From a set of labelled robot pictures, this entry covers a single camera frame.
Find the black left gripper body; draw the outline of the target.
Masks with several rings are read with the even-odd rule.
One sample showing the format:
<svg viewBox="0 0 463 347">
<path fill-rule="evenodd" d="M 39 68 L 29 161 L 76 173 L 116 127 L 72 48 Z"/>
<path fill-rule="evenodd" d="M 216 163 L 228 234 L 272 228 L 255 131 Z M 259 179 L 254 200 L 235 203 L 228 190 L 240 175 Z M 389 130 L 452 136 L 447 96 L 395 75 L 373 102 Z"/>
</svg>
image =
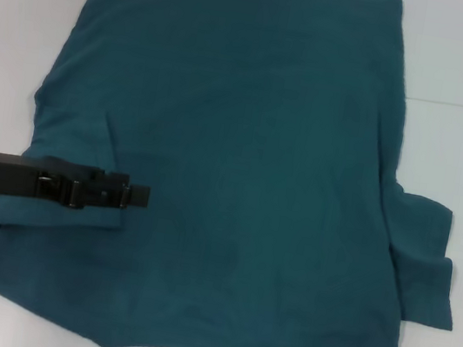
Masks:
<svg viewBox="0 0 463 347">
<path fill-rule="evenodd" d="M 0 194 L 57 201 L 77 166 L 54 157 L 32 158 L 0 153 Z"/>
</svg>

